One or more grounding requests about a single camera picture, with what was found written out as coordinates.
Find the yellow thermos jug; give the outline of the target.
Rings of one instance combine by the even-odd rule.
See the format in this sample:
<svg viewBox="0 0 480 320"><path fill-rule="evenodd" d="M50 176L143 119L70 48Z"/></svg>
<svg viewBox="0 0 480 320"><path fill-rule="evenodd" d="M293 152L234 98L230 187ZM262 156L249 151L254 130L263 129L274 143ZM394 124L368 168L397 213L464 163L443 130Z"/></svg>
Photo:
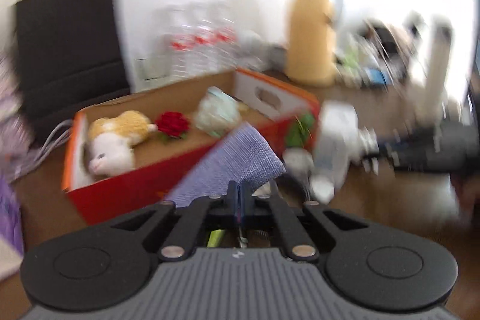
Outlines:
<svg viewBox="0 0 480 320"><path fill-rule="evenodd" d="M301 85L329 86L336 78L336 29L343 0L293 0L289 10L286 76Z"/></svg>

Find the purple textured vase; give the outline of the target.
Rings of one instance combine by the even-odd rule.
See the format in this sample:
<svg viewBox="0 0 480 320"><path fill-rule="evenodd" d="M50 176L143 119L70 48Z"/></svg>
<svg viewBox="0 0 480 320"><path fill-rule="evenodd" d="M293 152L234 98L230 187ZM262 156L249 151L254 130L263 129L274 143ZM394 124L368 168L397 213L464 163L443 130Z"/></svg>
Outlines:
<svg viewBox="0 0 480 320"><path fill-rule="evenodd" d="M7 53L1 52L1 177L11 183L21 176L21 164L33 142L21 113L19 82Z"/></svg>

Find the red artificial rose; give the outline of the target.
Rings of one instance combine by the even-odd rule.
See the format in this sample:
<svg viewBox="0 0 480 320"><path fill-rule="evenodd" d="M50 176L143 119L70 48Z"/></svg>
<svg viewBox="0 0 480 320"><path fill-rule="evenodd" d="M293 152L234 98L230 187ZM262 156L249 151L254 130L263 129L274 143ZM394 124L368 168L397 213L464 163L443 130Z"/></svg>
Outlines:
<svg viewBox="0 0 480 320"><path fill-rule="evenodd" d="M160 140L166 144L171 140L183 140L191 129L191 121L181 112L165 111L154 121Z"/></svg>

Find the black paper bag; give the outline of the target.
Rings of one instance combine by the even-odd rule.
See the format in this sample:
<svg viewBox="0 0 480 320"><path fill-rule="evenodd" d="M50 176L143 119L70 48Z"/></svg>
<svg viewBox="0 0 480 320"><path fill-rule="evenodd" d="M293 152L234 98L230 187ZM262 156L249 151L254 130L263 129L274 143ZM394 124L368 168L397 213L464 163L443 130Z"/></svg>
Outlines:
<svg viewBox="0 0 480 320"><path fill-rule="evenodd" d="M35 141L78 110L130 93L115 18L113 0L16 3L15 67Z"/></svg>

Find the clear glass cup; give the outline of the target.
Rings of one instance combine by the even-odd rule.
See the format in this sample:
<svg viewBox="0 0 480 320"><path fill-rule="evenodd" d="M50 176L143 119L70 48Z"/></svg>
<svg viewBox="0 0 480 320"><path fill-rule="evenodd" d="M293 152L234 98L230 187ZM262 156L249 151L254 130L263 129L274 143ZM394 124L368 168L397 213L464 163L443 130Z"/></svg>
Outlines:
<svg viewBox="0 0 480 320"><path fill-rule="evenodd" d="M160 87L160 85L168 79L168 62L163 55L136 59L134 66L137 72L140 90Z"/></svg>

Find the right water bottle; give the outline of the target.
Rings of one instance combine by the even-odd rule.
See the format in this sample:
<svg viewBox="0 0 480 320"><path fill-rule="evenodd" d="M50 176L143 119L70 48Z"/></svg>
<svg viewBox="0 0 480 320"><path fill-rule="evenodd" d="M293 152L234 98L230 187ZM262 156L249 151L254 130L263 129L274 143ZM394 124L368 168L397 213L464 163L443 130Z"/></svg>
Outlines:
<svg viewBox="0 0 480 320"><path fill-rule="evenodd" d="M230 8L224 2L214 5L216 48L222 69L238 66L239 43Z"/></svg>

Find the purple tissue pack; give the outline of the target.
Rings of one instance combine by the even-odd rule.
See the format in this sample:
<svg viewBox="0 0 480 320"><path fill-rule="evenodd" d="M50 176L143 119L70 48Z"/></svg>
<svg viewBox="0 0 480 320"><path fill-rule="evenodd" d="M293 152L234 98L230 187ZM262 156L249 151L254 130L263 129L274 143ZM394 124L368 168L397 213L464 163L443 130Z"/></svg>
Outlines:
<svg viewBox="0 0 480 320"><path fill-rule="evenodd" d="M0 280L15 274L24 258L20 204L16 193L1 177L0 193Z"/></svg>

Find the left water bottle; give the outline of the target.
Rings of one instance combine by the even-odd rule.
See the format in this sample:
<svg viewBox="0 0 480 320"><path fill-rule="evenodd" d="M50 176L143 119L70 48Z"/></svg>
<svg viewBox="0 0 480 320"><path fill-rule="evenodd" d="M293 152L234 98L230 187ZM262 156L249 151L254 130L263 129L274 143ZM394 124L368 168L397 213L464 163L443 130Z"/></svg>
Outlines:
<svg viewBox="0 0 480 320"><path fill-rule="evenodd" d="M165 44L171 62L171 75L175 79L194 76L193 30L185 10L171 6L165 10Z"/></svg>

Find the middle water bottle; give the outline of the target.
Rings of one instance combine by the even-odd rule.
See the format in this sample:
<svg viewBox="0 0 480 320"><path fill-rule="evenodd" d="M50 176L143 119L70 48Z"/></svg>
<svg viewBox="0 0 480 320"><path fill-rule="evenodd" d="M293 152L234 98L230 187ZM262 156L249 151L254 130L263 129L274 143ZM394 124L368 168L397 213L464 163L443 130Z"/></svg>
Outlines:
<svg viewBox="0 0 480 320"><path fill-rule="evenodd" d="M194 52L200 70L203 74L215 74L219 71L220 66L216 48L216 29L210 18L208 5L192 3L190 8Z"/></svg>

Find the purple fabric pouch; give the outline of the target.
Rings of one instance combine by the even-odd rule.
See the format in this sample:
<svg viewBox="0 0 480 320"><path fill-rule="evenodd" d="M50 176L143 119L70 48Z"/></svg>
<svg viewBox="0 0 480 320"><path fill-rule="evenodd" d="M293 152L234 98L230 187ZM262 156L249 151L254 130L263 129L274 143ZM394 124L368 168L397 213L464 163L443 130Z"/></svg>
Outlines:
<svg viewBox="0 0 480 320"><path fill-rule="evenodd" d="M165 199L186 207L201 196L224 195L231 181L257 189L285 172L267 140L243 123L200 159Z"/></svg>

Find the white bottle at edge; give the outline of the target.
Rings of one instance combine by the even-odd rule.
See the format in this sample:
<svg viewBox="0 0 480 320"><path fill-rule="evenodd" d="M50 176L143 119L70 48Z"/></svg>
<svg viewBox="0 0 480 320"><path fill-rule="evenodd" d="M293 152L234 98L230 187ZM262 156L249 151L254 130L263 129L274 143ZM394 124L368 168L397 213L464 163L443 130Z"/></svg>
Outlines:
<svg viewBox="0 0 480 320"><path fill-rule="evenodd" d="M433 18L428 41L422 41L409 72L408 97L416 122L423 127L437 125L443 118L452 46L452 26L443 18Z"/></svg>

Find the red orange cardboard box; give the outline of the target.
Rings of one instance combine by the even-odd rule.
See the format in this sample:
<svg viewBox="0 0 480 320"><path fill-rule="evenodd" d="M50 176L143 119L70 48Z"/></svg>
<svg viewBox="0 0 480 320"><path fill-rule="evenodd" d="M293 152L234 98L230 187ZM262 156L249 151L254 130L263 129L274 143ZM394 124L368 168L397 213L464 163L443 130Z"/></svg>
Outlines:
<svg viewBox="0 0 480 320"><path fill-rule="evenodd" d="M193 118L210 87L218 87L247 105L243 121L255 127L277 155L286 149L287 133L294 121L320 112L320 102L312 93L244 69L183 79L79 110L66 148L62 189L89 225L160 201L218 141L196 127L191 127L183 140L150 136L134 148L134 171L102 179L92 176L86 164L89 125L126 110L137 110L150 120L165 111Z"/></svg>

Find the white cotton swab container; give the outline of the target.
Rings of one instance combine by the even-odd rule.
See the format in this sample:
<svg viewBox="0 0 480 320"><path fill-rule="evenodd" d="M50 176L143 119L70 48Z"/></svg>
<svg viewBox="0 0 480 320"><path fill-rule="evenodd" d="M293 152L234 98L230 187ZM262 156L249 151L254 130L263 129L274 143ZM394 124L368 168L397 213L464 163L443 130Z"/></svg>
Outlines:
<svg viewBox="0 0 480 320"><path fill-rule="evenodd" d="M352 154L352 140L358 133L355 108L341 101L324 101L312 157L309 182L312 198L328 204L346 179Z"/></svg>

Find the yellow white plush sheep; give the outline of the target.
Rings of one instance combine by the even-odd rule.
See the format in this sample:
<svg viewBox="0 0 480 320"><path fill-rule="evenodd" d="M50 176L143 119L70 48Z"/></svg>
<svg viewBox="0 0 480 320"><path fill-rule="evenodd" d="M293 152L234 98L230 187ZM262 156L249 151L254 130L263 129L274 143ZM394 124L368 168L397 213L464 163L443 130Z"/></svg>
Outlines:
<svg viewBox="0 0 480 320"><path fill-rule="evenodd" d="M137 110L95 120L88 132L89 172L114 177L134 170L134 147L157 131L158 127Z"/></svg>

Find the water bottle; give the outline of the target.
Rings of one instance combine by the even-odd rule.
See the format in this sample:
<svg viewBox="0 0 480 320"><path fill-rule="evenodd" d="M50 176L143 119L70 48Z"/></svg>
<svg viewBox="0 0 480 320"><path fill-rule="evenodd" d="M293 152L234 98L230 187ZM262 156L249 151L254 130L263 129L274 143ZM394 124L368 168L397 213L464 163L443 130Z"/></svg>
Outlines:
<svg viewBox="0 0 480 320"><path fill-rule="evenodd" d="M171 6L165 10L165 44L171 62L171 75L175 79L194 76L193 30L185 10Z"/></svg>
<svg viewBox="0 0 480 320"><path fill-rule="evenodd" d="M230 8L224 2L214 5L216 48L222 69L238 66L239 43Z"/></svg>
<svg viewBox="0 0 480 320"><path fill-rule="evenodd" d="M216 48L216 29L210 18L208 5L192 3L190 8L194 52L200 70L203 74L215 74L219 71L220 66Z"/></svg>

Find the iridescent plastic bag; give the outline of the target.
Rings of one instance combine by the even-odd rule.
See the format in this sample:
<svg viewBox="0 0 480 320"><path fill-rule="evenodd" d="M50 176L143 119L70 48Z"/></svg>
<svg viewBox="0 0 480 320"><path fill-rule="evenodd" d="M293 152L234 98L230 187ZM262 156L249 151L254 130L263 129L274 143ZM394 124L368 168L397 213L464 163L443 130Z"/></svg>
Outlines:
<svg viewBox="0 0 480 320"><path fill-rule="evenodd" d="M220 138L241 123L239 103L220 88L209 87L199 102L193 123L209 136Z"/></svg>

